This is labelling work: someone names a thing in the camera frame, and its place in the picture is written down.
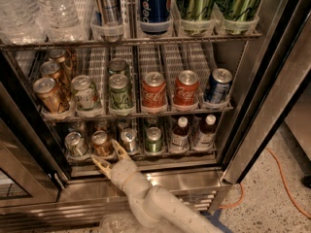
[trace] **clear plastic bottle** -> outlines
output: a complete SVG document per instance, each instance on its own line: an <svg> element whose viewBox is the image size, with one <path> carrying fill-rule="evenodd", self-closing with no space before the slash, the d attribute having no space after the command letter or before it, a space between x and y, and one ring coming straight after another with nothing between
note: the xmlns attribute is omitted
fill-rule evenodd
<svg viewBox="0 0 311 233"><path fill-rule="evenodd" d="M4 43L31 44L45 40L24 0L0 0L0 8L0 38Z"/></svg>
<svg viewBox="0 0 311 233"><path fill-rule="evenodd" d="M38 0L41 21L51 41L70 42L85 39L74 0Z"/></svg>
<svg viewBox="0 0 311 233"><path fill-rule="evenodd" d="M198 149L208 150L213 147L216 132L216 117L208 115L199 122L198 128L193 135L193 146Z"/></svg>
<svg viewBox="0 0 311 233"><path fill-rule="evenodd" d="M187 151L190 148L188 141L189 133L190 126L188 124L188 119L185 116L179 117L172 129L169 151L172 153Z"/></svg>

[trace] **white bottle cap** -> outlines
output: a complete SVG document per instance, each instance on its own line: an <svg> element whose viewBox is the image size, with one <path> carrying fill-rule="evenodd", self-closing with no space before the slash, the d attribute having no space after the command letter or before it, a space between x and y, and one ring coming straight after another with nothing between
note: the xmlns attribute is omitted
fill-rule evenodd
<svg viewBox="0 0 311 233"><path fill-rule="evenodd" d="M178 125L182 128L186 127L188 124L188 120L186 117L182 116L178 119Z"/></svg>
<svg viewBox="0 0 311 233"><path fill-rule="evenodd" d="M209 125L213 125L216 121L216 117L214 115L208 115L205 119L206 123Z"/></svg>

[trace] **power cord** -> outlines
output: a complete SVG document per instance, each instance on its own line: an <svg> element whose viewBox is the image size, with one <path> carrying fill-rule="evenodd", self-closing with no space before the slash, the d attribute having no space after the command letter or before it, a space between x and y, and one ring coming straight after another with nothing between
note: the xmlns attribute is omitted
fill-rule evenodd
<svg viewBox="0 0 311 233"><path fill-rule="evenodd" d="M283 173L283 169L282 169L282 166L281 166L281 163L279 161L279 159L277 158L276 154L269 148L266 148L270 153L271 155L273 156L273 158L275 159L276 163L278 164L278 167L279 167L279 171L280 171L280 174L281 174L281 178L282 178L282 181L283 181L283 184L284 184L284 188L286 189L291 201L293 202L293 204L299 209L299 211L304 214L305 216L307 216L308 218L311 218L311 215L309 213L307 213L306 211L304 211L294 200L290 190L289 190L289 186L286 182L286 179L285 179L285 175ZM244 197L244 189L243 189L243 185L242 183L240 183L240 187L241 187L241 196L239 198L239 200L234 203L234 204L230 204L230 205L223 205L223 206L220 206L219 208L220 209L229 209L229 208L233 208L233 207L236 207L238 206L239 204L242 203L242 200L243 200L243 197Z"/></svg>

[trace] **white robotic arm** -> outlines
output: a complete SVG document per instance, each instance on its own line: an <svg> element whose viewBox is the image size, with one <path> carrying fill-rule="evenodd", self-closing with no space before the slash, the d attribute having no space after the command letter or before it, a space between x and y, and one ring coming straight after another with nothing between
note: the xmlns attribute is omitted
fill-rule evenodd
<svg viewBox="0 0 311 233"><path fill-rule="evenodd" d="M93 155L92 160L126 194L132 213L143 226L155 227L166 218L186 233L223 232L165 188L152 186L126 151L115 140L112 142L119 162L112 167L98 156Z"/></svg>

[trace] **speckled floor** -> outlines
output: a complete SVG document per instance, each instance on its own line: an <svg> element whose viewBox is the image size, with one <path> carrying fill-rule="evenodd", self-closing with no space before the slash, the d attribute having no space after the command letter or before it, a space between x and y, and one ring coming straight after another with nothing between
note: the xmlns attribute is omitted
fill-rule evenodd
<svg viewBox="0 0 311 233"><path fill-rule="evenodd" d="M278 129L268 147L278 156L294 199L310 214L311 189L304 187L300 178L311 175L311 163L286 124ZM231 232L311 232L311 220L291 202L277 163L267 150L263 151L242 184L245 191L242 203L222 210L220 216L220 221ZM234 203L239 197L240 186L237 184L223 204ZM99 227L57 232L97 233Z"/></svg>

